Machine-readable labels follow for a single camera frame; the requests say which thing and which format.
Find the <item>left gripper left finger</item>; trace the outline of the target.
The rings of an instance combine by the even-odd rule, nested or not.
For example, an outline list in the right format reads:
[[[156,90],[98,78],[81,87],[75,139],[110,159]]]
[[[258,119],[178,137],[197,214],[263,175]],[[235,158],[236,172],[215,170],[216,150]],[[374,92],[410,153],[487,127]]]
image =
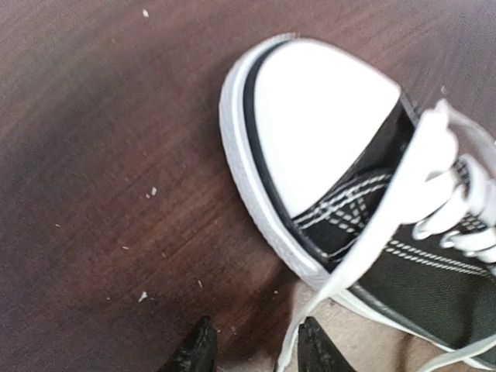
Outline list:
[[[202,316],[162,366],[164,372],[217,371],[217,331],[210,316]]]

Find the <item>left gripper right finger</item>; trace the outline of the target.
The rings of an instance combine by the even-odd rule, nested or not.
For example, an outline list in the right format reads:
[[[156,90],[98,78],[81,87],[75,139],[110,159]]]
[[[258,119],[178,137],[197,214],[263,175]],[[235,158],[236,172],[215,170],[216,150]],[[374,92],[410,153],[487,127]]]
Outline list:
[[[299,372],[356,372],[314,317],[298,327]]]

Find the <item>black white canvas sneaker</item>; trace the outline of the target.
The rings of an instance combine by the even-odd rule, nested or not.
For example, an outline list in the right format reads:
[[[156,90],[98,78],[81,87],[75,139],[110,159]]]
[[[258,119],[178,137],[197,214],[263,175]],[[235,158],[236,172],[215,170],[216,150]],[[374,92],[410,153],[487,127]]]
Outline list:
[[[318,290],[348,254],[388,189],[421,115],[401,86],[345,50],[282,34],[234,63],[222,86],[222,144],[243,204],[284,263]],[[446,232],[398,228],[372,267],[333,300],[439,347],[434,371],[495,368],[495,166],[449,127],[428,150],[455,159],[465,191],[476,160],[494,181],[491,205]]]

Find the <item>white shoelace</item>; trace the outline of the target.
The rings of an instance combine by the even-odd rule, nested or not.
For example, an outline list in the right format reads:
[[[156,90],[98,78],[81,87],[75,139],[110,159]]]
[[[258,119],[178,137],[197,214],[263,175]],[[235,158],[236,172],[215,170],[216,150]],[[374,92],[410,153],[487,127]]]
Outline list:
[[[424,112],[377,211],[352,243],[348,254],[319,284],[315,296],[288,326],[275,367],[277,371],[285,370],[290,363],[298,327],[305,317],[325,299],[341,294],[365,275],[400,226],[412,223],[415,226],[414,235],[426,238],[434,233],[446,232],[468,212],[484,212],[485,206],[492,204],[493,198],[489,193],[494,181],[476,160],[466,160],[468,166],[474,167],[470,176],[474,189],[465,191],[456,180],[456,170],[453,168],[455,159],[443,160],[427,153],[434,145],[445,143],[448,146],[446,153],[456,156],[457,148],[451,145],[450,126],[472,139],[481,159],[494,168],[495,143],[485,129],[445,100]]]

